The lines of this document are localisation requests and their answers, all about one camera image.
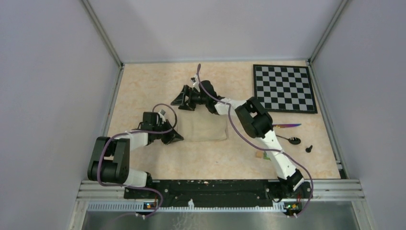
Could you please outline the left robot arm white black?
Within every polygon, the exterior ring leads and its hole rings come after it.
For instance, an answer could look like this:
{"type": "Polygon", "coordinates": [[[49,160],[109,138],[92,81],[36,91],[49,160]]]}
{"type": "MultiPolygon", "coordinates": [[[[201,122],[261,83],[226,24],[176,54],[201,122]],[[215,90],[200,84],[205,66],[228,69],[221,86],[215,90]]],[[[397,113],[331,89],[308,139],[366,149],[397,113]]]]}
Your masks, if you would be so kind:
{"type": "Polygon", "coordinates": [[[154,190],[153,184],[148,182],[150,175],[130,168],[130,152],[155,140],[161,140],[165,145],[184,140],[165,118],[164,110],[144,112],[137,129],[113,137],[96,138],[87,171],[88,179],[103,184],[133,186],[140,197],[150,197],[154,190]]]}

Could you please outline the beige cloth napkin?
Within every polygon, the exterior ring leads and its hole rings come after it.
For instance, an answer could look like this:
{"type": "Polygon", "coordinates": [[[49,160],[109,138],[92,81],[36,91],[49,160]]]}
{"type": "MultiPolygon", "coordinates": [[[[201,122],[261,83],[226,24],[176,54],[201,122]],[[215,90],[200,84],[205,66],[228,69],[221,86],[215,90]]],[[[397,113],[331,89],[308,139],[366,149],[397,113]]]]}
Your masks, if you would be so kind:
{"type": "Polygon", "coordinates": [[[223,141],[227,139],[227,121],[224,115],[210,113],[205,106],[194,111],[177,110],[177,132],[189,142],[223,141]]]}

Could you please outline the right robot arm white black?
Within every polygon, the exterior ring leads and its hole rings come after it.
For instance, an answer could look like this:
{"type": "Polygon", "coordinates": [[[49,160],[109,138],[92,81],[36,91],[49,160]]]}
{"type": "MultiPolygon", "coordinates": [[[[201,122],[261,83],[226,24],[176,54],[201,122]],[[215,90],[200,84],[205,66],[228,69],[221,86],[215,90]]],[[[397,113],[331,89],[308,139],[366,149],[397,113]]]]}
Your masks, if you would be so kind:
{"type": "Polygon", "coordinates": [[[274,131],[272,117],[256,97],[245,101],[222,97],[217,95],[210,81],[204,80],[198,88],[184,85],[170,104],[187,111],[194,111],[197,105],[204,105],[212,114],[237,117],[245,133],[263,144],[262,149],[275,167],[282,194],[294,197],[300,192],[304,177],[282,148],[274,131]]]}

